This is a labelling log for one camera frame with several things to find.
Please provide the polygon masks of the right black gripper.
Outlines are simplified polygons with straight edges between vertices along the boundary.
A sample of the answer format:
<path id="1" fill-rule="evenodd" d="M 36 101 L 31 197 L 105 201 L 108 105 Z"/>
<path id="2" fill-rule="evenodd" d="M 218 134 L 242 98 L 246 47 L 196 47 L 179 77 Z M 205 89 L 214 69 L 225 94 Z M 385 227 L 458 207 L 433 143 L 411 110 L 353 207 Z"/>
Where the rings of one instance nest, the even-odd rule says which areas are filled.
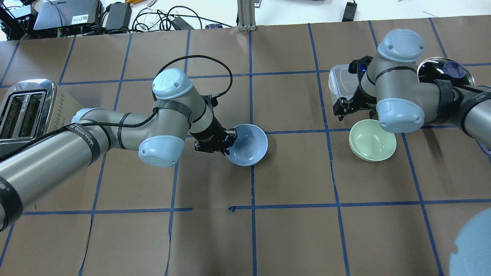
<path id="1" fill-rule="evenodd" d="M 368 110 L 369 117 L 375 117 L 377 115 L 376 105 L 377 99 L 365 92 L 361 83 L 359 83 L 351 99 L 337 99 L 333 105 L 333 115 L 337 117 L 338 121 L 342 121 L 347 115 Z"/>

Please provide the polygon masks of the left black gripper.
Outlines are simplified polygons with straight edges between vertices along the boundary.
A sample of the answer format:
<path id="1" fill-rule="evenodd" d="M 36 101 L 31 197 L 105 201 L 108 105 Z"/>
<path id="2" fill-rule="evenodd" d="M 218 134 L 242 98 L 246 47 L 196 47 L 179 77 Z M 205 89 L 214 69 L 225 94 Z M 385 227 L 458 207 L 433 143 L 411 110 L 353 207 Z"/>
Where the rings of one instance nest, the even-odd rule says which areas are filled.
<path id="1" fill-rule="evenodd" d="M 223 156 L 230 155 L 230 148 L 238 138 L 235 128 L 223 128 L 219 121 L 214 117 L 210 125 L 201 132 L 190 132 L 195 139 L 194 148 L 196 151 L 205 153 L 221 152 Z"/>

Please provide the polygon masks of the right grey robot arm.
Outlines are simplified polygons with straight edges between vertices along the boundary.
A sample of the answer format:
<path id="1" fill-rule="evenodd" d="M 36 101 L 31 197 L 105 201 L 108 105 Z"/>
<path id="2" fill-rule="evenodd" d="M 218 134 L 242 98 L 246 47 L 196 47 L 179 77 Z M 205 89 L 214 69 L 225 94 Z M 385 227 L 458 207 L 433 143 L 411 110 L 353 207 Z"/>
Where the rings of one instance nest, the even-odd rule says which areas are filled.
<path id="1" fill-rule="evenodd" d="M 374 57 L 349 64 L 358 84 L 351 98 L 339 98 L 333 115 L 369 110 L 389 133 L 410 133 L 424 124 L 453 124 L 467 136 L 490 148 L 490 86 L 465 85 L 458 77 L 433 76 L 422 81 L 416 66 L 425 48 L 422 37 L 411 29 L 391 30 Z"/>

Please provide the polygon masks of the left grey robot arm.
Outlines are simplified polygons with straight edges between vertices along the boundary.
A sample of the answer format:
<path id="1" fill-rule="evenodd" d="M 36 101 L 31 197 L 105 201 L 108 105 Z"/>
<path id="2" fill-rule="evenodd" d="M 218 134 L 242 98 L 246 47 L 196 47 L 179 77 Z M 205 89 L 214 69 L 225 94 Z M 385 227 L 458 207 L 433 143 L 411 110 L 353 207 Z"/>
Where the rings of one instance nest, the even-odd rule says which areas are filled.
<path id="1" fill-rule="evenodd" d="M 213 112 L 214 97 L 201 96 L 178 68 L 158 72 L 149 116 L 102 108 L 84 108 L 70 124 L 46 133 L 1 157 L 1 231 L 24 209 L 111 149 L 137 151 L 146 164 L 177 164 L 187 135 L 197 151 L 223 155 L 238 138 Z"/>

